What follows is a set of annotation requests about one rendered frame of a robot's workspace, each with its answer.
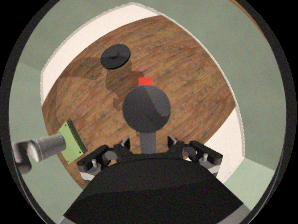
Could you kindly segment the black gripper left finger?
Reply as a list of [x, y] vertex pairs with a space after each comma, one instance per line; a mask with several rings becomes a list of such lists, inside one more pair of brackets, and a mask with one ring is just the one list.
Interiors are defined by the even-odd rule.
[[116, 160], [116, 162], [122, 160], [124, 162], [141, 159], [138, 155], [130, 151], [129, 138], [125, 138], [120, 143], [113, 145], [113, 148], [109, 148], [108, 145], [102, 145], [76, 163], [86, 185], [89, 184], [98, 172], [107, 167], [111, 163], [111, 160]]

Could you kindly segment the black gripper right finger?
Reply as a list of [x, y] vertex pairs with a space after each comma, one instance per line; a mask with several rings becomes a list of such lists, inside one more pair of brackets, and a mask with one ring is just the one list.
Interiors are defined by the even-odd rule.
[[215, 177], [217, 176], [223, 159], [223, 155], [219, 152], [203, 145], [198, 141], [193, 140], [190, 141], [189, 144], [185, 144], [184, 141], [179, 141], [172, 136], [168, 136], [168, 148], [168, 151], [164, 152], [160, 158], [183, 159], [183, 156], [188, 156], [191, 161], [204, 166]]

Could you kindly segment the red kettle with black handle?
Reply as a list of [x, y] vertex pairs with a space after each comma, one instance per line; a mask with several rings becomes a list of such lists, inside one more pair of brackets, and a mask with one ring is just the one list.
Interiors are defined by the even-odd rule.
[[126, 95], [122, 112], [126, 123], [140, 132], [141, 153], [156, 153], [156, 131], [168, 122], [171, 104], [165, 92], [152, 85], [152, 77], [139, 78], [139, 86]]

